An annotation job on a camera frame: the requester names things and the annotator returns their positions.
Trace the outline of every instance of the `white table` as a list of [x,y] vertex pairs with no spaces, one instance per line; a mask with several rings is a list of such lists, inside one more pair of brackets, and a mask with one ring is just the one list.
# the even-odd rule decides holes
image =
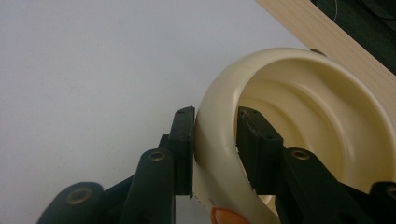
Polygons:
[[[305,48],[252,0],[2,1],[0,223],[35,223],[77,182],[133,175],[175,111],[274,47]],[[177,197],[177,223],[209,222]]]

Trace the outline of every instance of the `orange spot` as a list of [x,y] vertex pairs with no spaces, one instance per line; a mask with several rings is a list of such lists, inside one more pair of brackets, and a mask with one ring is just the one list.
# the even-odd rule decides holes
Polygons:
[[212,224],[248,224],[241,215],[223,208],[212,208],[210,219]]

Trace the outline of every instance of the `dark green fabric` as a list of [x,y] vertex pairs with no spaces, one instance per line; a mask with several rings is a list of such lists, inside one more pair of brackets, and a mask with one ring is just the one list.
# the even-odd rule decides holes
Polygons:
[[312,2],[396,75],[396,0],[336,1]]

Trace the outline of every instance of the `light wood board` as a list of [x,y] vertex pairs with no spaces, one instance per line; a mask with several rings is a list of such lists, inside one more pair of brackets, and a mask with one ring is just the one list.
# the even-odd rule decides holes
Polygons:
[[257,0],[310,49],[337,61],[374,93],[396,127],[396,76],[309,0]]

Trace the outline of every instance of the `white string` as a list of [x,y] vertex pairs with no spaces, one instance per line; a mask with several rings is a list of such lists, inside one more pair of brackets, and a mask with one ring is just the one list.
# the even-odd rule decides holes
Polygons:
[[335,19],[337,19],[337,15],[338,15],[338,4],[337,4],[337,0],[334,0],[335,3],[335,16],[334,19],[332,21],[335,21]]

